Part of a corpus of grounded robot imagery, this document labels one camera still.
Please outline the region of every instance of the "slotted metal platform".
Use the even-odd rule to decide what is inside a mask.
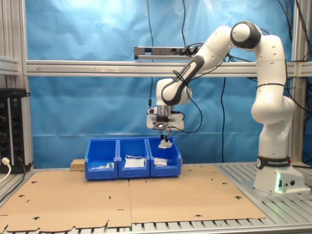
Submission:
[[[267,218],[203,220],[190,222],[136,223],[126,228],[92,228],[76,229],[60,234],[101,234],[101,233],[312,233],[312,195],[288,195],[284,197],[268,197],[260,202],[241,185],[243,181],[253,181],[256,174],[255,163],[223,163],[214,164],[224,173]],[[28,172],[24,182],[38,171],[61,171],[68,169],[34,170]],[[306,180],[312,180],[312,170],[298,168]],[[22,175],[10,175],[0,185],[0,198],[19,182]],[[12,234],[45,234],[35,232],[16,232]]]

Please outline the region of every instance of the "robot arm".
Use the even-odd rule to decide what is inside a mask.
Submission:
[[[253,49],[260,42],[261,31],[250,22],[240,22],[233,29],[218,27],[205,41],[190,62],[180,71],[183,80],[176,77],[162,90],[162,99],[166,105],[174,106],[189,101],[186,84],[199,72],[215,68],[235,46]]]
[[[157,107],[149,110],[148,127],[160,131],[161,148],[171,147],[162,131],[170,134],[177,125],[184,127],[183,119],[173,112],[173,106],[189,102],[192,96],[192,91],[187,88],[189,82],[199,72],[216,67],[233,47],[252,50],[256,56],[258,87],[252,115],[264,126],[259,137],[258,170],[253,186],[271,195],[309,193],[303,176],[290,165],[287,152],[295,104],[283,96],[286,82],[283,44],[277,36],[262,35],[253,23],[243,21],[232,29],[226,26],[217,28],[179,76],[173,80],[160,80],[156,89]]]

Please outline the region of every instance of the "blue backdrop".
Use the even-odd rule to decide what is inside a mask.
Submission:
[[[187,44],[204,42],[220,25],[249,20],[291,44],[277,1],[185,0]],[[149,0],[154,46],[183,46],[182,0]],[[151,46],[146,0],[26,0],[29,59],[133,61],[135,46]],[[253,53],[233,50],[254,60]],[[69,167],[83,158],[90,138],[157,135],[146,128],[150,78],[30,77],[34,159],[37,168]],[[174,133],[184,163],[221,162],[223,78],[193,81],[203,124],[194,134]],[[224,93],[226,162],[255,161],[261,124],[251,115],[256,83],[228,78]],[[156,86],[153,87],[153,105]],[[200,115],[190,103],[185,130]]]

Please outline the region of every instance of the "green status light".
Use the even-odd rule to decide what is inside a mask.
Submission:
[[[277,175],[276,175],[276,182],[275,182],[275,192],[278,192],[278,188],[279,188],[279,181],[280,181],[280,179],[281,179],[281,174],[280,173],[278,173]]]

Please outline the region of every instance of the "blue bin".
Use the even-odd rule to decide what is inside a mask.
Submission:
[[[84,159],[87,180],[118,178],[117,139],[90,139]],[[114,168],[92,169],[107,163]]]
[[[142,156],[145,158],[145,167],[125,168],[126,155]],[[139,178],[150,176],[150,154],[146,138],[118,139],[118,177]]]
[[[181,153],[176,144],[174,137],[170,137],[170,142],[173,142],[171,148],[161,149],[158,147],[160,144],[159,137],[148,137],[147,144],[150,151],[151,161],[151,177],[167,177],[179,176],[181,174]],[[167,166],[156,167],[154,165],[154,158],[167,159]]]

